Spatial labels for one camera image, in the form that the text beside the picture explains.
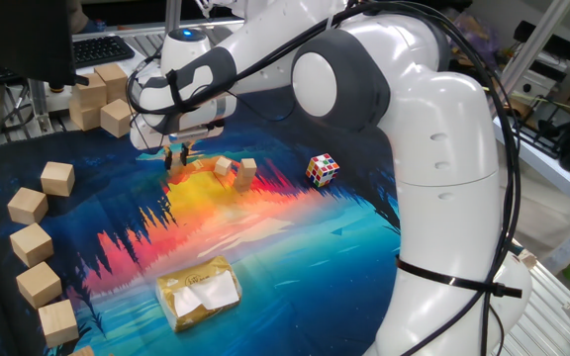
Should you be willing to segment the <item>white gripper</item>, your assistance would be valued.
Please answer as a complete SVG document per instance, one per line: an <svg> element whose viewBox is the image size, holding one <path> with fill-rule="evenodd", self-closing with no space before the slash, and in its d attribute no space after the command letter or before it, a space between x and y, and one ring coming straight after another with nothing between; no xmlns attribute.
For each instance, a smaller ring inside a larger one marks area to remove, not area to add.
<svg viewBox="0 0 570 356"><path fill-rule="evenodd" d="M164 135L151 128L143 120L134 120L130 127L130 141L138 150L160 149L171 144L170 136ZM187 165L190 147L188 143L181 146L180 161L183 166ZM164 167L169 170L172 166L173 153L169 147L164 149Z"/></svg>

